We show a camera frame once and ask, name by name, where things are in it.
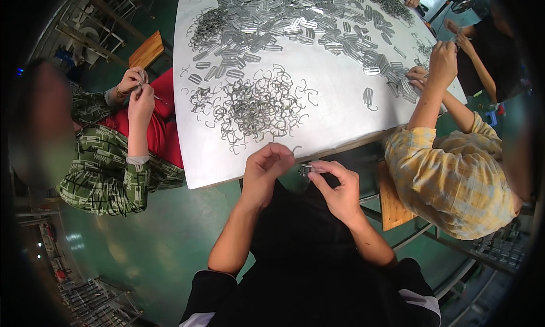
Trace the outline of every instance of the yellow plaid shirt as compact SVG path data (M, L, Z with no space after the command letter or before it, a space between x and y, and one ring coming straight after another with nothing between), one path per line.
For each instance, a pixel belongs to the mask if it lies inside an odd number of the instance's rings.
M388 139L385 158L405 207L448 235L480 238L516 216L498 163L501 140L477 112L471 133L445 139L436 140L435 129L404 126Z

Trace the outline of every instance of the woman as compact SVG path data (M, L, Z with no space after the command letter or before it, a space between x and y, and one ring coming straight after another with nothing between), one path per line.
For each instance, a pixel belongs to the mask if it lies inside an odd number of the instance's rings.
M33 130L48 131L72 118L74 160L56 187L66 203L97 215L126 216L146 209L148 193L182 186L178 132L169 122L172 69L151 85L142 67L128 69L105 93L71 90L60 70L44 60L31 62L24 73L23 87L32 90ZM123 106L128 95L129 105Z
M466 96L484 89L498 103L509 99L520 83L521 61L507 20L494 4L490 8L492 15L477 24L459 28L446 19L444 25L461 48L458 79Z
M459 239L484 237L508 224L538 186L529 151L530 135L522 132L508 151L478 113L446 91L456 77L456 47L433 48L426 71L407 74L422 96L406 127L386 143L385 159L399 198L410 211ZM460 128L435 139L441 102Z

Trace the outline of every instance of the wooden bench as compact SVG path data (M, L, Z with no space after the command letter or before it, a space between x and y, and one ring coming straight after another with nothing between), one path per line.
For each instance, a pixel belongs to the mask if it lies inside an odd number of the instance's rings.
M377 182L379 193L360 199L360 205L379 198L380 212L362 206L365 215L382 222L383 231L400 226L416 217L415 214L405 208L405 205L399 199L396 186L385 161L377 164Z
M165 47L172 51L172 46L164 42L161 33L156 31L129 57L129 68L140 66L148 70L153 76L158 77L157 72L149 66L159 57L165 58L172 64L172 58L166 53Z

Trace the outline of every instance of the factory floor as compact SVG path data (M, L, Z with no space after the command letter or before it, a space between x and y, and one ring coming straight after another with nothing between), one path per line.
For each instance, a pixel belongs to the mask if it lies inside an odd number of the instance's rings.
M432 11L436 11L434 9L438 9L444 1L429 0L430 15L426 18L431 17ZM139 12L132 24L146 36L160 30L162 37L172 44L177 4L178 0L155 0L151 11L156 19ZM127 45L119 48L116 54L128 60L140 43L122 30L118 34L127 39ZM164 72L167 68L163 62L154 65L154 70L158 72ZM104 91L116 85L124 71L124 67L114 62L107 64L101 59L85 72L81 83L87 91ZM485 96L469 99L468 107L478 110L484 117L478 105L486 105L488 101ZM497 127L501 127L501 118L498 121ZM448 113L440 117L439 135L446 135L455 129L456 125ZM339 157L364 158L378 149L378 145L363 146ZM361 175L362 193L372 194L376 182L374 174L369 170L356 171ZM296 168L281 181L292 190L300 190L304 186L296 174ZM149 195L145 212L127 218L95 216L64 205L60 215L66 240L63 242L70 249L64 252L71 252L77 271L84 279L100 276L109 283L131 288L131 297L144 310L147 320L161 326L176 326L185 309L191 280L197 270L207 267L208 253L239 196L238 181L206 189L180 187L158 191ZM377 200L367 205L379 210ZM417 218L382 232L380 223L371 222L391 245L410 235L415 225L424 224ZM419 236L400 249L397 256L399 259L415 258L432 288L439 286L466 260L465 256L425 236ZM252 263L253 257L250 255L245 269Z

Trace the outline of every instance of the hand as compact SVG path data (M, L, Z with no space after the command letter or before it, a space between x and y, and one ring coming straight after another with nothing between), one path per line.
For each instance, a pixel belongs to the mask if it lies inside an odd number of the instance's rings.
M407 7L416 8L418 7L420 0L406 0L405 5Z
M452 41L438 41L429 57L427 84L446 90L457 74L456 45Z
M423 91L424 86L426 86L426 81L428 81L428 78L426 78L427 74L428 72L423 67L414 66L407 72L406 76L407 78L412 79L410 81L412 85Z
M129 128L139 127L147 129L155 108L153 87L149 84L142 85L140 96L137 92L131 93L129 101Z
M239 204L249 210L266 208L273 197L276 178L285 174L295 164L289 148L270 143L246 161L244 185Z
M456 42L470 58L477 54L475 52L475 47L473 47L473 44L471 41L469 41L466 35L463 35L462 33L456 34Z
M140 72L144 72L144 79L140 76ZM148 81L148 75L142 67L127 69L125 75L119 83L119 91L122 93L129 93L134 87L147 84Z
M348 228L363 215L360 207L360 176L347 170L338 161L313 161L314 171L309 173L310 180L324 195L329 211ZM332 189L320 175L329 172L338 178L341 185Z
M445 19L445 22L443 23L446 29L451 31L453 34L458 34L459 28L456 25L456 23L451 19Z

